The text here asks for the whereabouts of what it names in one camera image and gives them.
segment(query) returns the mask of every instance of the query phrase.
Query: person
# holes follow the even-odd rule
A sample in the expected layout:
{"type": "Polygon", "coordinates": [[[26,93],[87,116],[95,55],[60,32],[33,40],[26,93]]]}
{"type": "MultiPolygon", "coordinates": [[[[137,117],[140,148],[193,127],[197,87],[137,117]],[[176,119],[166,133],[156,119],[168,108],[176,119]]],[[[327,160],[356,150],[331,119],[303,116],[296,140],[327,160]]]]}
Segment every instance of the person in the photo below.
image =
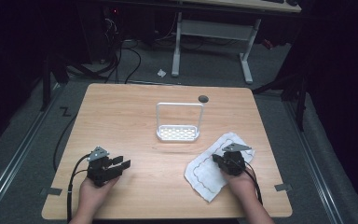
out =
{"type": "MultiPolygon", "coordinates": [[[[250,176],[242,172],[239,176],[228,175],[221,172],[228,182],[231,191],[240,200],[246,219],[250,224],[274,223],[263,205],[258,201],[255,194],[255,184],[250,176]]],[[[86,177],[80,186],[79,205],[70,224],[89,224],[103,205],[109,190],[118,182],[119,177],[108,181],[104,186],[95,187],[92,180],[86,177]]]]}

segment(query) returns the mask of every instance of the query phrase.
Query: towel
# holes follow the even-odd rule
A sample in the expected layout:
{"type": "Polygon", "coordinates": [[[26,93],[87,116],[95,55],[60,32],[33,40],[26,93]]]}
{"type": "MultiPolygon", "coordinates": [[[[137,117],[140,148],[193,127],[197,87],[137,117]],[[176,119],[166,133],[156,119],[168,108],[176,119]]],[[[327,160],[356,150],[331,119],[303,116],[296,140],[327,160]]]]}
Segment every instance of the towel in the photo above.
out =
{"type": "MultiPolygon", "coordinates": [[[[213,161],[212,155],[223,156],[224,151],[222,149],[232,143],[247,146],[235,133],[225,133],[186,167],[185,178],[191,187],[208,203],[216,197],[220,189],[227,183],[220,173],[217,163],[213,161]]],[[[255,151],[253,149],[241,151],[241,154],[245,161],[250,162],[255,151]]]]}

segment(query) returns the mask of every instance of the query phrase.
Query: tape piece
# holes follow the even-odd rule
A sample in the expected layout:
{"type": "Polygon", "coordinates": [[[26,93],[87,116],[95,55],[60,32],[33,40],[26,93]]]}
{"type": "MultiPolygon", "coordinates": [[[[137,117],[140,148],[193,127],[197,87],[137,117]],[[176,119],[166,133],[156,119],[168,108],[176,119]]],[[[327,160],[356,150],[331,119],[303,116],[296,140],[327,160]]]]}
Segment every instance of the tape piece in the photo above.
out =
{"type": "Polygon", "coordinates": [[[49,194],[60,196],[61,192],[62,189],[42,188],[42,190],[40,190],[40,196],[47,196],[49,194]]]}
{"type": "Polygon", "coordinates": [[[282,190],[286,190],[286,192],[292,190],[292,186],[290,184],[280,184],[280,185],[275,185],[275,189],[277,191],[282,191],[282,190]]]}

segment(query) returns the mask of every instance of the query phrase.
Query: light wood surface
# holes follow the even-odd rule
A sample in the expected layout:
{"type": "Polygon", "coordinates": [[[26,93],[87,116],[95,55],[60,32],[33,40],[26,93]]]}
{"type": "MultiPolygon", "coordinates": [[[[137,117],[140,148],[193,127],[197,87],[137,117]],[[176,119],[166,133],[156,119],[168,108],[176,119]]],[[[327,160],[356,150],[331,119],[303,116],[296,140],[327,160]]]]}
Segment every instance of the light wood surface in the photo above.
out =
{"type": "MultiPolygon", "coordinates": [[[[255,149],[251,164],[264,205],[272,217],[289,217],[292,208],[272,154],[252,92],[245,88],[91,84],[62,156],[53,188],[42,211],[46,219],[66,219],[66,190],[76,162],[101,146],[131,160],[131,167],[111,190],[98,218],[243,217],[228,186],[207,203],[184,177],[186,166],[224,133],[236,133],[255,149]],[[194,143],[162,143],[156,135],[156,104],[198,103],[206,95],[200,137],[194,143]]],[[[83,161],[78,170],[87,169],[83,161]]],[[[86,173],[75,177],[73,209],[86,173]]]]}
{"type": "Polygon", "coordinates": [[[210,4],[227,7],[245,7],[260,10],[280,11],[280,12],[295,12],[301,11],[300,6],[292,7],[286,2],[273,3],[262,0],[182,0],[183,2],[210,4]]]}

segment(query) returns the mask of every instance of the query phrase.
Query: gray carpet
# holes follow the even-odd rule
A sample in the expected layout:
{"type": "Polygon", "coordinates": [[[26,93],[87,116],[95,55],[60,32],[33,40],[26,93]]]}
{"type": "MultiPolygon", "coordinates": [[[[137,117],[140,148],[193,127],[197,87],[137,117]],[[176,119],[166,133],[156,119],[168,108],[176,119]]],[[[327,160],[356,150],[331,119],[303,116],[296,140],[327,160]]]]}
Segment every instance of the gray carpet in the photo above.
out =
{"type": "MultiPolygon", "coordinates": [[[[183,50],[181,75],[173,78],[170,76],[172,46],[156,45],[150,48],[139,44],[134,50],[141,55],[142,62],[129,82],[140,83],[139,81],[143,81],[254,89],[275,78],[290,46],[281,46],[272,50],[265,49],[260,45],[254,46],[249,58],[255,80],[252,86],[246,85],[243,81],[237,54],[212,53],[210,51],[212,48],[213,44],[209,44],[203,45],[197,50],[183,50]],[[166,71],[167,76],[157,76],[159,69],[166,71]]],[[[137,66],[138,62],[138,56],[134,52],[127,49],[122,50],[121,63],[118,67],[120,83],[137,66]]],[[[103,65],[94,64],[89,67],[98,70],[101,66],[103,65]]],[[[114,83],[114,80],[114,76],[112,76],[109,82],[114,83]]],[[[51,106],[40,130],[34,136],[27,157],[0,201],[0,223],[65,223],[64,220],[44,220],[41,217],[46,200],[46,195],[41,195],[41,191],[43,188],[48,188],[52,182],[54,149],[62,131],[78,111],[85,90],[91,82],[96,81],[86,77],[72,76],[71,81],[65,87],[60,88],[61,94],[51,106]],[[63,116],[64,111],[61,107],[67,107],[67,113],[71,116],[63,116]]],[[[21,144],[21,140],[40,113],[41,93],[41,85],[38,85],[32,97],[13,117],[2,135],[0,139],[0,175],[5,171],[10,159],[21,144]]],[[[292,124],[291,119],[293,118],[285,108],[286,103],[281,102],[276,91],[257,95],[255,99],[283,182],[290,184],[293,188],[288,191],[293,214],[288,218],[275,218],[274,220],[276,223],[331,223],[310,175],[310,168],[305,159],[296,126],[292,124]]],[[[357,195],[328,143],[310,99],[307,104],[304,116],[304,134],[314,152],[315,160],[331,189],[343,222],[358,223],[357,195]]],[[[60,160],[69,133],[70,129],[64,134],[59,144],[57,162],[60,160]]]]}

